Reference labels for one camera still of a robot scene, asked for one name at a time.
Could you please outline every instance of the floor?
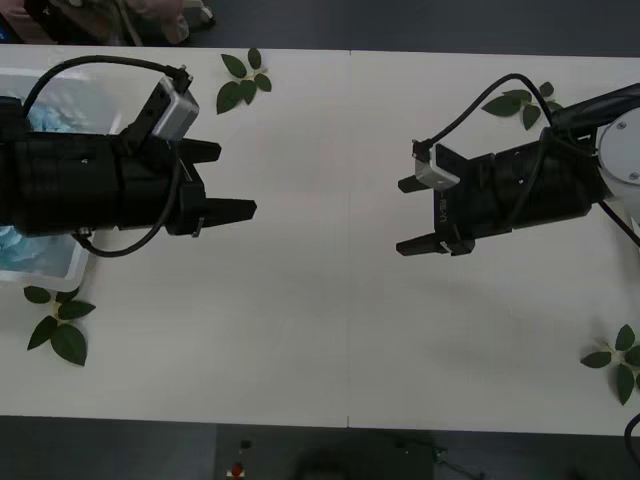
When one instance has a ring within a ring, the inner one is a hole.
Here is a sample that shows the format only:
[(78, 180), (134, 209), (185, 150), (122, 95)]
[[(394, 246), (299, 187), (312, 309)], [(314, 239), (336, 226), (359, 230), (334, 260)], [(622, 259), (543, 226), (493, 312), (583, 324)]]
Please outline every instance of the floor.
[(640, 55), (629, 0), (205, 0), (193, 47)]
[(222, 480), (236, 462), (249, 480), (310, 479), (319, 465), (350, 473), (325, 480), (638, 478), (614, 437), (0, 417), (7, 480)]
[[(188, 46), (640, 56), (640, 2), (628, 0), (208, 3), (218, 24)], [(0, 417), (0, 447), (11, 480), (213, 480), (236, 461), (248, 479), (302, 479), (318, 455), (348, 464), (349, 478), (638, 478), (619, 437)]]

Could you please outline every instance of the table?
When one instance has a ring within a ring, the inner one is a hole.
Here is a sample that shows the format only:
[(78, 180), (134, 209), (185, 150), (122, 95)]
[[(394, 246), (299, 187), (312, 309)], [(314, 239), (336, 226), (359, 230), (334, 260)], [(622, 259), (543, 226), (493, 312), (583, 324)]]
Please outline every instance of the table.
[[(97, 50), (2, 54), (34, 68)], [(607, 372), (579, 363), (594, 339), (640, 327), (637, 250), (597, 208), (465, 257), (405, 258), (395, 243), (433, 228), (431, 194), (396, 188), (412, 138), (510, 71), (568, 105), (634, 83), (640, 60), (270, 50), (274, 91), (217, 117), (219, 51), (108, 52), (187, 65), (190, 136), (223, 147), (200, 167), (208, 192), (255, 199), (256, 218), (94, 263), (84, 369), (27, 353), (37, 309), (0, 290), (0, 414), (619, 435), (636, 413), (638, 395), (621, 407)], [(107, 68), (134, 115), (154, 76)], [(541, 123), (477, 112), (445, 143), (500, 151)]]

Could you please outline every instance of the silver bracket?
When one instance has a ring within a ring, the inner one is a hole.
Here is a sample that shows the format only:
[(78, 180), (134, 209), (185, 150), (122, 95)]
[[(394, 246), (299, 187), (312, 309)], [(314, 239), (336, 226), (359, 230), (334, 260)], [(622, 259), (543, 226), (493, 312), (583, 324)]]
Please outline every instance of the silver bracket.
[(429, 150), (429, 162), (416, 159), (416, 178), (427, 187), (442, 192), (460, 183), (460, 178), (438, 167), (435, 145)]

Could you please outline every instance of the leaf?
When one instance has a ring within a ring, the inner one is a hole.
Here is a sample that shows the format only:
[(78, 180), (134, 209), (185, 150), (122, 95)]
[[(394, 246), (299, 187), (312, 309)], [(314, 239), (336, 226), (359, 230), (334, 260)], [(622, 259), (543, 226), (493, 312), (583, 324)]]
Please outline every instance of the leaf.
[(242, 89), (236, 82), (229, 82), (222, 86), (218, 92), (216, 109), (218, 115), (228, 112), (235, 107), (242, 98)]
[(56, 302), (65, 303), (73, 300), (78, 295), (80, 287), (76, 288), (73, 292), (58, 292), (56, 295)]
[(551, 85), (551, 82), (544, 82), (542, 85), (540, 85), (539, 90), (544, 98), (550, 97), (555, 91), (553, 85)]
[(609, 365), (609, 363), (611, 363), (611, 353), (594, 352), (580, 360), (580, 363), (589, 368), (606, 367), (607, 365)]
[(506, 95), (507, 97), (519, 98), (520, 100), (524, 100), (527, 103), (530, 103), (532, 100), (531, 93), (527, 90), (509, 90), (508, 92), (503, 92), (502, 94)]
[(249, 50), (247, 57), (249, 58), (249, 65), (251, 65), (251, 68), (254, 70), (257, 70), (262, 66), (262, 55), (260, 55), (257, 48)]
[(636, 345), (624, 354), (624, 361), (634, 367), (640, 367), (640, 345)]
[(32, 350), (48, 341), (56, 328), (58, 328), (58, 321), (51, 315), (45, 317), (31, 334), (27, 350)]
[(522, 100), (519, 98), (502, 96), (494, 98), (482, 107), (482, 109), (496, 117), (510, 117), (520, 111), (521, 103)]
[(269, 77), (267, 77), (266, 75), (259, 73), (258, 75), (256, 75), (256, 78), (254, 80), (256, 81), (256, 85), (258, 85), (258, 88), (263, 92), (271, 91), (271, 80), (269, 80)]
[(552, 112), (555, 112), (556, 110), (562, 110), (564, 108), (558, 102), (547, 102), (547, 105), (549, 106), (549, 110), (551, 110)]
[(525, 130), (530, 130), (540, 118), (540, 109), (535, 105), (526, 105), (522, 110), (522, 123)]
[(625, 325), (618, 332), (618, 338), (616, 338), (616, 350), (624, 352), (633, 347), (633, 343), (636, 341), (636, 334), (633, 333), (633, 329), (629, 325)]
[(633, 386), (635, 385), (633, 372), (626, 365), (618, 365), (616, 385), (618, 387), (618, 398), (620, 399), (620, 403), (624, 405), (627, 403), (627, 400), (629, 400), (631, 392), (633, 392)]
[(227, 66), (227, 70), (234, 77), (244, 78), (247, 76), (247, 67), (244, 66), (242, 60), (233, 55), (222, 54), (222, 61)]
[(53, 350), (65, 360), (84, 367), (87, 360), (87, 342), (82, 332), (73, 325), (60, 325), (51, 335)]
[(60, 320), (75, 320), (76, 318), (90, 314), (95, 308), (96, 307), (90, 303), (74, 300), (60, 305), (60, 308), (58, 308), (58, 317), (60, 317)]
[(244, 101), (247, 102), (247, 105), (251, 105), (251, 102), (253, 102), (253, 98), (256, 96), (256, 92), (258, 91), (256, 82), (253, 80), (243, 80), (240, 83), (240, 88), (242, 89), (242, 97), (244, 98)]
[(31, 303), (44, 304), (49, 303), (51, 300), (51, 294), (40, 287), (26, 287), (24, 289), (24, 296)]

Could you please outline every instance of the black cable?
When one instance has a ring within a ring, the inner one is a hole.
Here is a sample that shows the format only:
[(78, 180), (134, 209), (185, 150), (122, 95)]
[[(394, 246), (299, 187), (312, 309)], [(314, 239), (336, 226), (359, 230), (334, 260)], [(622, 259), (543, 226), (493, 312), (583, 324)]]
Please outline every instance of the black cable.
[(84, 249), (88, 250), (90, 253), (97, 255), (98, 257), (103, 258), (116, 258), (116, 257), (124, 257), (125, 255), (129, 255), (130, 253), (135, 252), (136, 250), (144, 247), (149, 241), (156, 236), (156, 234), (160, 231), (162, 226), (167, 222), (169, 215), (171, 214), (171, 209), (173, 208), (173, 204), (178, 196), (178, 187), (180, 186), (180, 178), (181, 178), (181, 168), (182, 163), (180, 161), (180, 155), (178, 153), (177, 145), (171, 146), (169, 145), (170, 150), (174, 154), (174, 165), (173, 165), (173, 173), (171, 175), (171, 184), (169, 186), (169, 194), (167, 196), (167, 201), (162, 209), (162, 213), (158, 218), (158, 221), (155, 223), (151, 230), (149, 230), (144, 237), (138, 240), (136, 243), (131, 245), (130, 247), (124, 248), (122, 250), (115, 251), (106, 251), (100, 250), (93, 246), (93, 244), (84, 236), (74, 233), (71, 235)]
[(53, 77), (70, 68), (74, 68), (80, 65), (87, 65), (89, 63), (114, 63), (118, 65), (128, 65), (131, 67), (145, 68), (147, 70), (155, 70), (156, 72), (164, 73), (165, 75), (168, 75), (172, 78), (175, 78), (179, 72), (177, 68), (170, 65), (160, 65), (159, 63), (149, 62), (147, 60), (139, 60), (137, 58), (114, 57), (109, 55), (88, 55), (84, 57), (73, 58), (71, 60), (66, 60), (62, 63), (59, 63), (55, 67), (48, 70), (38, 79), (36, 84), (29, 92), (27, 99), (24, 101), (24, 105), (22, 107), (22, 116), (24, 118), (28, 117), (29, 112), (31, 111), (31, 107), (38, 98), (38, 95)]
[(631, 444), (631, 433), (633, 432), (633, 429), (636, 428), (636, 425), (638, 425), (638, 423), (640, 423), (640, 415), (636, 415), (635, 417), (633, 417), (633, 419), (631, 419), (631, 421), (629, 422), (629, 425), (627, 425), (627, 428), (625, 428), (624, 445), (625, 447), (627, 447), (627, 451), (629, 452), (629, 455), (631, 455), (631, 458), (636, 464), (636, 467), (638, 467), (638, 470), (640, 470), (640, 458), (638, 458), (638, 453), (633, 449), (633, 445)]
[[(469, 105), (469, 107), (467, 107), (467, 109), (464, 112), (462, 112), (462, 114), (460, 114), (460, 116), (458, 116), (458, 118), (456, 118), (447, 127), (445, 127), (444, 130), (442, 130), (440, 133), (435, 135), (433, 138), (425, 140), (427, 145), (434, 145), (437, 142), (441, 141), (444, 137), (449, 135), (462, 122), (464, 122), (469, 117), (469, 115), (471, 115), (471, 113), (473, 113), (473, 111), (476, 108), (478, 108), (480, 106), (480, 104), (482, 102), (484, 102), (486, 100), (486, 98), (494, 92), (494, 90), (496, 90), (500, 85), (502, 85), (502, 84), (504, 84), (504, 83), (506, 83), (506, 82), (508, 82), (510, 80), (520, 80), (529, 89), (529, 91), (531, 91), (531, 93), (533, 94), (535, 99), (540, 104), (540, 108), (542, 108), (542, 111), (544, 112), (544, 116), (547, 118), (547, 121), (549, 122), (549, 125), (553, 126), (553, 118), (551, 116), (551, 110), (549, 109), (549, 105), (547, 105), (547, 101), (544, 99), (542, 94), (538, 91), (538, 89), (533, 84), (533, 82), (531, 80), (529, 80), (527, 77), (525, 77), (524, 75), (520, 74), (520, 73), (510, 73), (510, 74), (505, 75), (504, 77), (496, 80), (491, 85), (489, 85), (489, 87), (484, 92), (482, 92), (480, 94), (480, 96), (478, 98), (476, 98), (473, 101), (473, 103), (471, 105)], [(522, 193), (518, 197), (518, 200), (516, 201), (515, 206), (513, 207), (513, 209), (511, 210), (511, 213), (507, 217), (507, 221), (505, 222), (505, 227), (508, 228), (511, 225), (513, 225), (515, 220), (518, 218), (518, 215), (520, 215), (520, 212), (522, 211), (522, 208), (524, 207), (525, 203), (527, 202), (527, 200), (529, 198), (529, 195), (531, 194), (531, 191), (533, 190), (533, 187), (534, 187), (536, 181), (538, 180), (538, 175), (540, 174), (540, 170), (542, 168), (543, 161), (544, 161), (544, 147), (543, 147), (543, 144), (541, 142), (540, 148), (539, 148), (539, 151), (538, 151), (538, 158), (536, 159), (536, 163), (533, 166), (533, 169), (531, 171), (531, 175), (529, 175), (529, 179), (527, 180), (527, 185), (525, 186), (524, 190), (522, 191)]]
[(635, 234), (631, 227), (629, 227), (629, 225), (627, 225), (626, 222), (616, 214), (616, 212), (611, 210), (611, 207), (607, 205), (604, 200), (600, 200), (598, 202), (598, 205), (600, 205), (605, 213), (609, 215), (609, 217), (611, 217), (611, 220), (613, 220), (616, 225), (618, 225), (622, 229), (622, 231), (627, 234), (627, 236), (633, 241), (633, 243), (635, 243), (640, 248), (640, 237)]
[(435, 135), (433, 138), (430, 138), (426, 141), (429, 142), (431, 145), (434, 145), (439, 141), (441, 141), (444, 137), (446, 137), (453, 130), (455, 130), (462, 122), (464, 122), (467, 119), (467, 117), (471, 115), (471, 113), (473, 113), (473, 111), (476, 108), (478, 108), (480, 104), (484, 100), (486, 100), (486, 98), (489, 95), (493, 93), (495, 89), (497, 89), (503, 83), (508, 82), (509, 80), (520, 80), (522, 83), (524, 83), (524, 85), (531, 91), (535, 99), (540, 104), (540, 108), (542, 108), (542, 111), (544, 112), (544, 116), (547, 118), (549, 125), (553, 126), (553, 120), (551, 117), (551, 110), (549, 109), (549, 105), (547, 105), (547, 101), (544, 99), (542, 94), (538, 91), (538, 89), (533, 84), (533, 82), (520, 73), (510, 73), (493, 82), (489, 86), (489, 88), (487, 88), (484, 92), (482, 92), (480, 96), (476, 98), (474, 102), (471, 105), (469, 105), (469, 107), (464, 112), (462, 112), (462, 114), (458, 118), (456, 118), (451, 124), (449, 124), (449, 126), (447, 126), (444, 130), (442, 130), (437, 135)]
[(527, 184), (524, 187), (524, 190), (520, 192), (520, 196), (518, 200), (516, 200), (516, 204), (514, 205), (511, 213), (507, 217), (507, 220), (504, 222), (505, 228), (510, 228), (515, 221), (517, 220), (520, 212), (524, 208), (525, 203), (529, 200), (529, 195), (533, 191), (533, 187), (538, 180), (538, 175), (540, 175), (540, 170), (542, 169), (542, 163), (544, 161), (544, 152), (545, 152), (545, 142), (540, 142), (538, 145), (538, 151), (536, 152), (536, 162), (533, 164), (533, 168), (531, 169), (531, 174), (527, 179)]

